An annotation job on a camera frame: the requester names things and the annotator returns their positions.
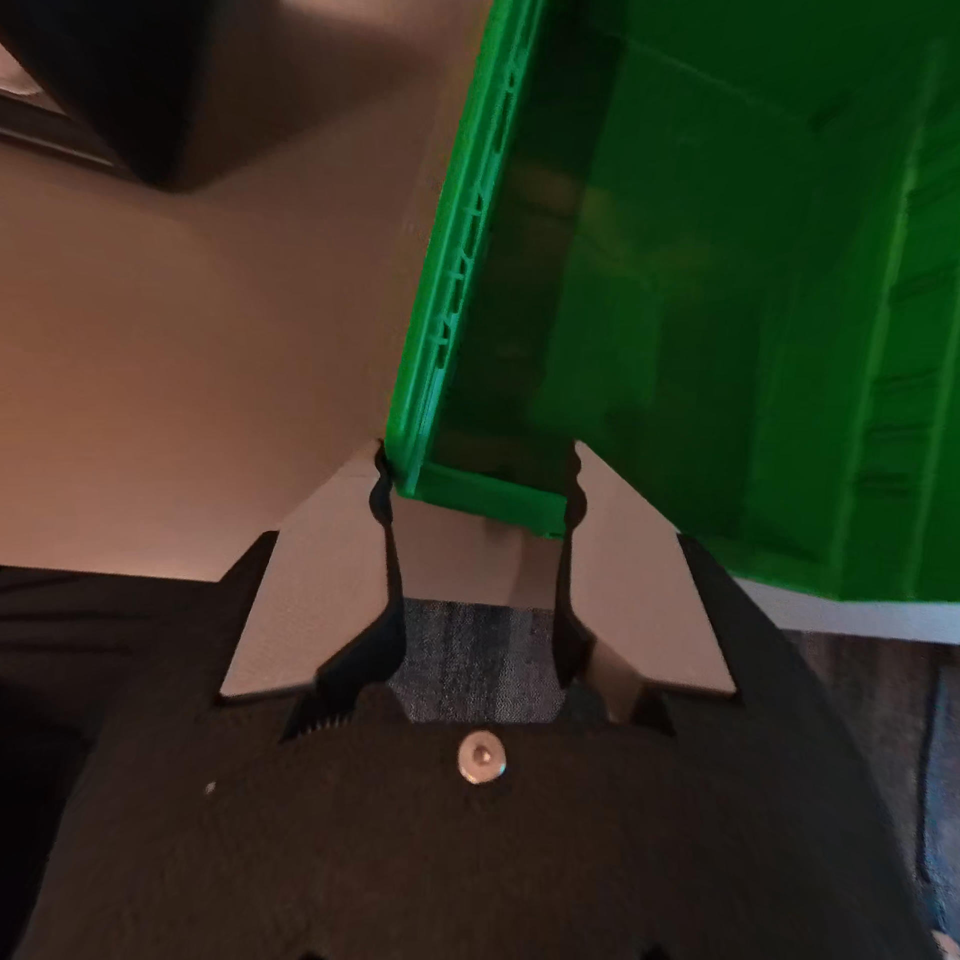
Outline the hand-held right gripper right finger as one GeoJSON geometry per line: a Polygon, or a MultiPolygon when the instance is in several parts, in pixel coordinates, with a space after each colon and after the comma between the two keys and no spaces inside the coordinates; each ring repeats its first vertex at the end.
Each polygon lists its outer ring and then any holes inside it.
{"type": "Polygon", "coordinates": [[[584,441],[568,461],[553,658],[609,721],[662,721],[663,696],[730,701],[727,664],[676,527],[584,441]]]}

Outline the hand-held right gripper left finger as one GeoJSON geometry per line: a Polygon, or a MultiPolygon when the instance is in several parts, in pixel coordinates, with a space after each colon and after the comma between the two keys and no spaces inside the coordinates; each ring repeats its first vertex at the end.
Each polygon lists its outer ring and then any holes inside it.
{"type": "Polygon", "coordinates": [[[392,478],[379,439],[282,522],[220,695],[354,698],[406,652],[392,478]]]}

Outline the green plastic bin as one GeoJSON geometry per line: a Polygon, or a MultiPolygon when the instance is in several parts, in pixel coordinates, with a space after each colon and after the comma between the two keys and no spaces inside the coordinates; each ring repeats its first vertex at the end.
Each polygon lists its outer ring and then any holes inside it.
{"type": "Polygon", "coordinates": [[[959,9],[492,2],[386,431],[563,536],[583,442],[738,577],[958,602],[959,9]]]}

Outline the black drawer cabinet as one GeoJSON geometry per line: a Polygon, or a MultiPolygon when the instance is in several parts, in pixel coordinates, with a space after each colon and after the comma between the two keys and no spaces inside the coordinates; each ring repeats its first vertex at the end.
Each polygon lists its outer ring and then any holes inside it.
{"type": "Polygon", "coordinates": [[[483,8],[3,1],[2,130],[192,190],[443,72],[483,8]]]}

